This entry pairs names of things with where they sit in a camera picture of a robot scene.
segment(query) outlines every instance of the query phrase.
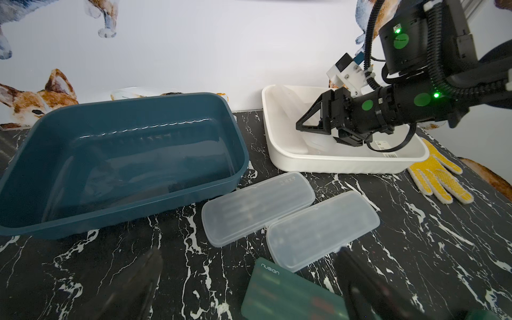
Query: black marble countertop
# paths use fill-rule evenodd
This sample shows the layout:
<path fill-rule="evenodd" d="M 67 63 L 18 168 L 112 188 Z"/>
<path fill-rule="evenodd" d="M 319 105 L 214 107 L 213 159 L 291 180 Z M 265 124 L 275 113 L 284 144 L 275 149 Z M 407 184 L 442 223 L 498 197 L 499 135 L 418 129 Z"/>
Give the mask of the black marble countertop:
<path fill-rule="evenodd" d="M 235 116 L 250 156 L 239 187 L 281 174 L 268 156 L 262 111 Z M 26 134 L 0 132 L 0 166 L 8 165 Z M 380 226 L 349 247 L 425 314 L 461 318 L 464 310 L 485 308 L 512 319 L 512 204 L 428 139 L 464 168 L 459 180 L 474 203 L 443 205 L 426 197 L 407 171 L 304 176 L 315 202 L 356 190 L 373 204 Z M 271 260 L 265 229 L 214 248 L 201 222 L 204 203 L 57 241 L 0 237 L 0 318 L 66 319 L 152 246 L 164 261 L 152 319 L 243 318 L 240 307 L 254 262 Z M 333 257 L 298 274 L 339 294 Z"/>

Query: dark teal plastic tub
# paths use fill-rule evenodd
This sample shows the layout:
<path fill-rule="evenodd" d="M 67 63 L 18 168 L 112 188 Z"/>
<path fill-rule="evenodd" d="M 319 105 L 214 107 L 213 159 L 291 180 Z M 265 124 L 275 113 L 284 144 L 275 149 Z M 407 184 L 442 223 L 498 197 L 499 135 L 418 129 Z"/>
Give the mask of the dark teal plastic tub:
<path fill-rule="evenodd" d="M 57 109 L 0 180 L 0 235 L 58 239 L 233 191 L 249 155 L 211 93 Z"/>

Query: yellow glove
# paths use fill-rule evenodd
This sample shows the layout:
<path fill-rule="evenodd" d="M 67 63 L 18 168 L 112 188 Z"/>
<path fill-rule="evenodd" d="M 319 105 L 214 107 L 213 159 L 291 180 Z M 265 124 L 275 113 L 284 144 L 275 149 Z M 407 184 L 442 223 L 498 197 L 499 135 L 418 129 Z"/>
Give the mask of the yellow glove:
<path fill-rule="evenodd" d="M 462 203 L 472 203 L 473 196 L 460 185 L 457 178 L 446 170 L 449 169 L 459 175 L 462 173 L 462 169 L 440 154 L 430 142 L 425 139 L 423 139 L 423 142 L 429 148 L 429 158 L 423 162 L 415 163 L 407 169 L 418 189 L 427 196 L 432 195 L 432 193 L 435 194 L 439 201 L 445 204 L 453 202 L 449 193 Z"/>

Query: plastic container lid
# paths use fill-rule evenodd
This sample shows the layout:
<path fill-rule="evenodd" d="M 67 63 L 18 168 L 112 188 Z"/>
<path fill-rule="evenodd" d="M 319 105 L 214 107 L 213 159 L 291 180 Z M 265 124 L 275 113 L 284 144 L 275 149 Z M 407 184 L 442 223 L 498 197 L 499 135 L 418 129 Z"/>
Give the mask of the plastic container lid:
<path fill-rule="evenodd" d="M 298 172 L 288 172 L 208 201 L 201 217 L 210 243 L 222 247 L 313 203 L 315 193 Z"/>
<path fill-rule="evenodd" d="M 373 207 L 358 192 L 349 191 L 273 223 L 267 244 L 278 265 L 296 272 L 379 224 Z"/>

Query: green circular sticker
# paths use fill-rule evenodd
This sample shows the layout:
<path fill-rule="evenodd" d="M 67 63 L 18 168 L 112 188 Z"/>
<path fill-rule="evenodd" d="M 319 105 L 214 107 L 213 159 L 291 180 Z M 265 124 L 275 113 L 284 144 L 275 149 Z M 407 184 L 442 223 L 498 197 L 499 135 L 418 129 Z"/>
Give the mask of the green circular sticker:
<path fill-rule="evenodd" d="M 400 33 L 396 36 L 393 45 L 395 49 L 403 49 L 409 43 L 409 36 L 406 33 Z"/>
<path fill-rule="evenodd" d="M 364 111 L 368 111 L 369 109 L 373 108 L 373 101 L 372 100 L 366 100 L 362 103 L 362 109 Z"/>
<path fill-rule="evenodd" d="M 417 106 L 426 106 L 430 103 L 431 97 L 428 93 L 420 93 L 414 97 L 414 104 Z"/>

